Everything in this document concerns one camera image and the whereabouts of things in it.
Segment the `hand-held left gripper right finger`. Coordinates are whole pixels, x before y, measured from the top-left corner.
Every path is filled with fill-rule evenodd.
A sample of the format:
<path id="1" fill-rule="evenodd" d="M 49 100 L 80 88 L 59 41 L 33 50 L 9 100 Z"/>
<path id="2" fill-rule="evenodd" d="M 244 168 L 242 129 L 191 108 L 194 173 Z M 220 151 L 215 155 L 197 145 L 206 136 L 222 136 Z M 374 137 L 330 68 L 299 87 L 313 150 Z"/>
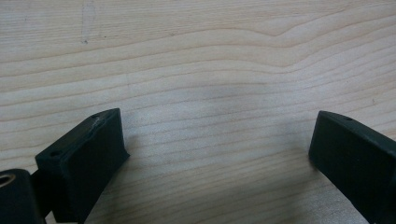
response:
<path id="1" fill-rule="evenodd" d="M 370 224 L 396 224 L 396 141 L 320 111 L 308 155 Z"/>

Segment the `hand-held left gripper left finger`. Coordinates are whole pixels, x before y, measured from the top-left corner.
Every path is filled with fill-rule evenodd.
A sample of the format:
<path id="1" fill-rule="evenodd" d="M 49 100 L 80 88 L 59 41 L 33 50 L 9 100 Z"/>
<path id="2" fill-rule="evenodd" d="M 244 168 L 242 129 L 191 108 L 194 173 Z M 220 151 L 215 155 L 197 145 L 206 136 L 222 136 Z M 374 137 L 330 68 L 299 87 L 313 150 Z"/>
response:
<path id="1" fill-rule="evenodd" d="M 40 213 L 82 224 L 112 176 L 127 161 L 120 110 L 84 119 L 35 156 L 33 180 Z"/>

